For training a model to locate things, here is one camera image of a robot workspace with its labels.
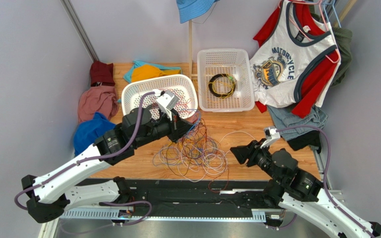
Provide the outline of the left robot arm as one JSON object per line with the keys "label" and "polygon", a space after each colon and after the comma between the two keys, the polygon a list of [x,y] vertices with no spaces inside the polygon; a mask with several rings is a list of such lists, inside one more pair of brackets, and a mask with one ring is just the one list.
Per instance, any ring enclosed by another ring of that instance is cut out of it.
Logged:
{"label": "left robot arm", "polygon": [[38,223],[46,223],[60,217],[65,211],[91,204],[120,204],[124,206],[130,197],[125,178],[115,177],[99,184],[81,185],[91,175],[134,156],[141,146],[167,137],[177,142],[186,135],[193,124],[179,116],[160,112],[153,119],[150,109],[135,108],[123,116],[122,122],[95,140],[81,154],[48,173],[22,178],[22,186],[28,196],[26,210]]}

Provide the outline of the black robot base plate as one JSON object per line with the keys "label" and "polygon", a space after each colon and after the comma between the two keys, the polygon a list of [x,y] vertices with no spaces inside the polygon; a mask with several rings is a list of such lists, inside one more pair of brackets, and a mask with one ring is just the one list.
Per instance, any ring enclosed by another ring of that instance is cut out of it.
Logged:
{"label": "black robot base plate", "polygon": [[127,179],[130,188],[126,201],[147,201],[152,205],[135,205],[135,215],[148,213],[154,216],[213,216],[245,217],[252,209],[265,212],[266,220],[291,218],[292,212],[271,207],[263,202],[262,192],[266,181],[210,182],[202,180],[193,183],[188,180]]}

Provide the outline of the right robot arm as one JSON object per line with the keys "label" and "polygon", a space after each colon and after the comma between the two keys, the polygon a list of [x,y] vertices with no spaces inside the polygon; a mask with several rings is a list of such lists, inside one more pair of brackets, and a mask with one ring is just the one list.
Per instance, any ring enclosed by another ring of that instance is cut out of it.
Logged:
{"label": "right robot arm", "polygon": [[298,161],[284,148],[269,152],[261,141],[253,140],[246,146],[232,147],[230,151],[240,164],[258,166],[270,176],[262,192],[262,200],[271,207],[293,212],[331,238],[377,238],[381,224],[366,221],[347,209],[324,189],[323,183],[300,169]]}

